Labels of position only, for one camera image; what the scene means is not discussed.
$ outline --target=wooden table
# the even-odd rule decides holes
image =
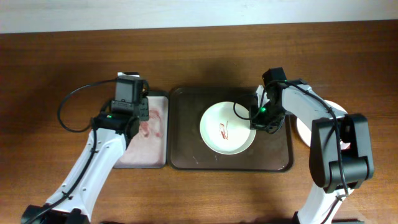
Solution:
[[[85,134],[57,123],[76,87],[137,71],[152,87],[254,86],[282,66],[316,93],[369,119],[376,173],[336,218],[398,222],[398,21],[0,35],[0,223],[18,223],[69,173]],[[74,128],[114,94],[86,90],[62,116]],[[312,185],[308,147],[293,135],[295,165],[283,174],[113,170],[93,223],[238,223],[290,218]]]

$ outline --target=brown tray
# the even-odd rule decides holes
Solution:
[[[182,87],[170,95],[167,163],[178,170],[244,170],[285,172],[293,166],[290,116],[281,129],[271,135],[257,131],[253,143],[243,152],[223,155],[202,140],[199,124],[211,105],[236,101],[247,109],[255,99],[238,98],[256,88]]]

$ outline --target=round white plate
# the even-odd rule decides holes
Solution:
[[[346,110],[344,110],[344,108],[342,108],[340,105],[338,105],[335,102],[329,101],[329,100],[325,100],[330,106],[344,111],[345,113],[347,113]],[[306,127],[306,125],[303,123],[303,121],[300,120],[300,118],[297,118],[297,131],[298,131],[298,135],[301,137],[301,139],[303,140],[303,142],[310,147],[311,145],[311,131],[309,128]],[[349,147],[349,143],[343,143],[342,141],[341,143],[341,149],[347,149]]]
[[[206,145],[220,154],[233,155],[247,149],[256,136],[250,121],[238,118],[232,102],[221,102],[209,107],[200,120],[200,135]],[[249,111],[236,104],[236,112],[249,116]]]

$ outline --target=white backdrop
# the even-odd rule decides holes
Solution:
[[[0,0],[0,32],[398,19],[398,0]]]

